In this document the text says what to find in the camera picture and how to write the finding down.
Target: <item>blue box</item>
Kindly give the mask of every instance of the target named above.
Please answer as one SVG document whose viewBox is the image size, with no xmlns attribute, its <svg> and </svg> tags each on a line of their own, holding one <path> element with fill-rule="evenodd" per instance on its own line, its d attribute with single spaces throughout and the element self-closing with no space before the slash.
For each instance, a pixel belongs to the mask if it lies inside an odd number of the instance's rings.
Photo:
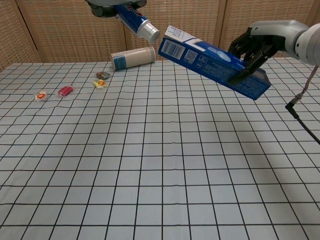
<svg viewBox="0 0 320 240">
<path fill-rule="evenodd" d="M 246 63 L 171 25 L 166 29 L 158 54 L 253 100 L 271 86 L 266 72 L 260 68 L 243 82 L 228 84 Z"/>
</svg>

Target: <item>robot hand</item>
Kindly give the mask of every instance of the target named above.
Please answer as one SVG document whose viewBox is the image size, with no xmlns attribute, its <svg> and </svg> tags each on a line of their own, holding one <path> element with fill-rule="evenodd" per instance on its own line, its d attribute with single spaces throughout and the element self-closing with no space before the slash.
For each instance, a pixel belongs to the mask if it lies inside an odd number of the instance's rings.
<svg viewBox="0 0 320 240">
<path fill-rule="evenodd" d="M 243 60 L 247 66 L 228 82 L 241 83 L 278 51 L 303 63 L 320 65 L 320 23 L 308 27 L 295 20 L 258 21 L 235 39 L 229 53 Z"/>
<path fill-rule="evenodd" d="M 138 9 L 147 4 L 147 0 L 85 0 L 91 7 L 91 12 L 96 17 L 112 18 L 117 15 L 114 5 L 132 3 L 133 8 Z"/>
</svg>

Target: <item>wicker screen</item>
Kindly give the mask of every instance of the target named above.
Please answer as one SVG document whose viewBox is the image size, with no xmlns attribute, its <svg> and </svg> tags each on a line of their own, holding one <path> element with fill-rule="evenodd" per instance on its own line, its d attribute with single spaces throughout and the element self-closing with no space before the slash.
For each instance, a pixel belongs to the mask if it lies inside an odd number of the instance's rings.
<svg viewBox="0 0 320 240">
<path fill-rule="evenodd" d="M 0 39 L 0 71 L 12 63 L 36 61 L 9 0 L 0 1 Z"/>
<path fill-rule="evenodd" d="M 84 0 L 22 3 L 23 14 L 34 29 L 32 35 L 48 62 L 108 61 L 111 53 L 126 50 L 125 44 L 121 48 L 117 20 L 95 17 Z"/>
<path fill-rule="evenodd" d="M 157 52 L 168 25 L 213 43 L 218 9 L 219 0 L 149 0 L 139 11 L 160 31 L 160 37 L 154 44 Z M 138 38 L 127 28 L 125 34 L 128 49 L 149 45 L 148 41 Z"/>
<path fill-rule="evenodd" d="M 314 0 L 230 0 L 220 47 L 227 50 L 230 43 L 256 21 L 297 20 L 304 23 L 313 3 Z"/>
</svg>

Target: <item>grid tablecloth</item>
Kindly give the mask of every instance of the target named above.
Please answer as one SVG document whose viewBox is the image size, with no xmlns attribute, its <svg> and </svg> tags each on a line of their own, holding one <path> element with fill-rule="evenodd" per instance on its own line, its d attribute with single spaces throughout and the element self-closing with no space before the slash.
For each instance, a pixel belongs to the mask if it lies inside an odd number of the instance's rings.
<svg viewBox="0 0 320 240">
<path fill-rule="evenodd" d="M 312 68 L 263 68 L 272 87 L 253 101 L 171 61 L 9 66 L 0 239 L 319 240 L 320 146 L 285 109 Z M 295 106 L 318 136 L 319 76 Z"/>
</svg>

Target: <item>tube cap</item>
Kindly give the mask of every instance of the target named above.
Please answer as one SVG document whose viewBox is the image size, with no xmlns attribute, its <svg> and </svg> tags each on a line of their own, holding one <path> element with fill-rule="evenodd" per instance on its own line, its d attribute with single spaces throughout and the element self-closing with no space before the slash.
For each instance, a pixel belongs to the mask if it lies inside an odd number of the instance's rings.
<svg viewBox="0 0 320 240">
<path fill-rule="evenodd" d="M 140 27 L 137 35 L 140 38 L 148 40 L 149 44 L 152 45 L 157 41 L 160 32 L 150 22 L 147 22 L 145 25 Z"/>
</svg>

